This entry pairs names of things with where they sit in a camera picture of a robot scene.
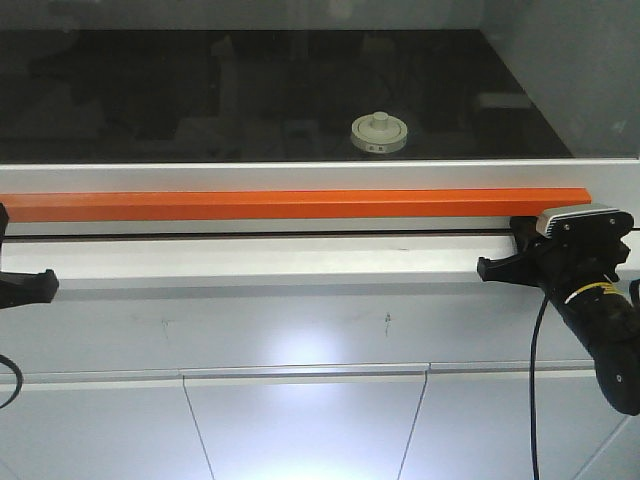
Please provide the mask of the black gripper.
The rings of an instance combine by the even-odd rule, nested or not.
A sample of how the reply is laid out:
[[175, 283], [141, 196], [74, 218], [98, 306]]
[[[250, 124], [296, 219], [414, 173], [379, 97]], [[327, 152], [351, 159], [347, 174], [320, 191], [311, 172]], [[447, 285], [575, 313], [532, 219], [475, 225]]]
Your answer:
[[575, 300], [582, 294], [619, 295], [616, 268], [627, 261], [631, 249], [620, 239], [583, 241], [551, 239], [536, 229], [536, 216], [513, 216], [509, 227], [517, 249], [510, 257], [479, 257], [476, 270], [483, 282], [536, 287], [552, 300]]

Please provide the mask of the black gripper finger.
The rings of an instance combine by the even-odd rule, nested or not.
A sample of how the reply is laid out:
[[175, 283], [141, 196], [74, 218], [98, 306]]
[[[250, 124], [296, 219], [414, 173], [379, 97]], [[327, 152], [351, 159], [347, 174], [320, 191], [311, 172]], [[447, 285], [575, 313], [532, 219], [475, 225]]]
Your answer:
[[51, 303], [59, 281], [53, 270], [37, 274], [1, 273], [1, 308]]
[[5, 239], [6, 230], [9, 224], [9, 214], [3, 204], [0, 204], [0, 243]]

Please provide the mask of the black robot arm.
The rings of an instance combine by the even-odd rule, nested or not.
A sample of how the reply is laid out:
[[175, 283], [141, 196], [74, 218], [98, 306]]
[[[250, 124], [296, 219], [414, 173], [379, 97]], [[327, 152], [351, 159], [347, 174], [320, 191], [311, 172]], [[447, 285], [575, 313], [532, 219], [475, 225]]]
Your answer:
[[515, 216], [510, 220], [516, 252], [481, 257], [484, 281], [540, 288], [594, 361], [596, 379], [618, 412], [639, 413], [639, 294], [631, 283], [615, 286], [618, 265], [630, 253], [623, 237], [633, 216], [616, 209], [572, 213], [565, 218]]

